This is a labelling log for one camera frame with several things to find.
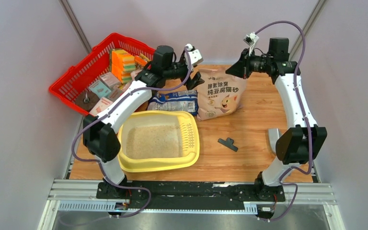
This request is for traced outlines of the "pink cat litter bag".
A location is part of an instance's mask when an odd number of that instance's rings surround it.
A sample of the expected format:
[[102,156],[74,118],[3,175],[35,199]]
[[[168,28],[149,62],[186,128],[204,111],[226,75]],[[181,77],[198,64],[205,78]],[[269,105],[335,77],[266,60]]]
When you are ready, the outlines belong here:
[[226,73],[225,67],[200,68],[204,83],[197,91],[198,120],[208,120],[232,114],[241,106],[247,80]]

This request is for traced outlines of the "black bag clip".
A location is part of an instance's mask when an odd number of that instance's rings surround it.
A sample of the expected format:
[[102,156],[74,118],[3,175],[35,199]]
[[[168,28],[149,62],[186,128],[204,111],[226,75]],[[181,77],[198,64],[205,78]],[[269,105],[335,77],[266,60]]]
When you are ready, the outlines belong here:
[[234,145],[234,140],[232,138],[226,138],[226,139],[218,139],[218,143],[222,144],[223,146],[229,148],[230,150],[237,152],[238,147]]

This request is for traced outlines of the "metal litter scoop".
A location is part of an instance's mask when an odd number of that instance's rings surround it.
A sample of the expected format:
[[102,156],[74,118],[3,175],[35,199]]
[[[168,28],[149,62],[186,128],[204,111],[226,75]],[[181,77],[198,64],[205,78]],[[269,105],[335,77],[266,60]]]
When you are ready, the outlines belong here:
[[276,155],[276,142],[278,141],[280,137],[281,137],[281,133],[278,128],[268,129],[270,149],[274,155]]

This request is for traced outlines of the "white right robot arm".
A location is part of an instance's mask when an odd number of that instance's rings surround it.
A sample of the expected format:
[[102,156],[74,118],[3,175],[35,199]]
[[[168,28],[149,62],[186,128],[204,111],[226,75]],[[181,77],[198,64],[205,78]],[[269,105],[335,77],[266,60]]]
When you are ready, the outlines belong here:
[[310,114],[301,86],[298,62],[289,60],[287,38],[271,38],[267,53],[256,55],[255,45],[259,37],[254,33],[243,39],[249,46],[241,52],[239,60],[226,73],[247,79],[253,72],[266,73],[275,85],[283,103],[287,119],[287,131],[268,130],[271,149],[276,155],[270,166],[260,172],[254,181],[253,194],[257,200],[276,199],[283,191],[283,180],[293,170],[301,170],[308,164],[311,172],[327,137],[325,127],[317,125]]

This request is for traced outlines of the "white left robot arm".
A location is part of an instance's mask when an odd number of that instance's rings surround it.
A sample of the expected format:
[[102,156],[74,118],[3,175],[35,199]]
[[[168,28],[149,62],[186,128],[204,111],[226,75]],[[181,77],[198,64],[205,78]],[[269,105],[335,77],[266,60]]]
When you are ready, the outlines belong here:
[[121,144],[116,134],[120,127],[154,93],[165,91],[167,80],[179,79],[180,85],[189,90],[203,83],[200,73],[190,77],[194,67],[203,61],[198,49],[187,44],[179,61],[175,62],[174,57],[172,47],[158,46],[152,60],[137,74],[128,89],[98,115],[85,116],[83,129],[77,134],[95,156],[94,162],[99,164],[104,180],[110,184],[108,191],[116,199],[127,194],[127,185],[122,182],[126,175],[117,159]]

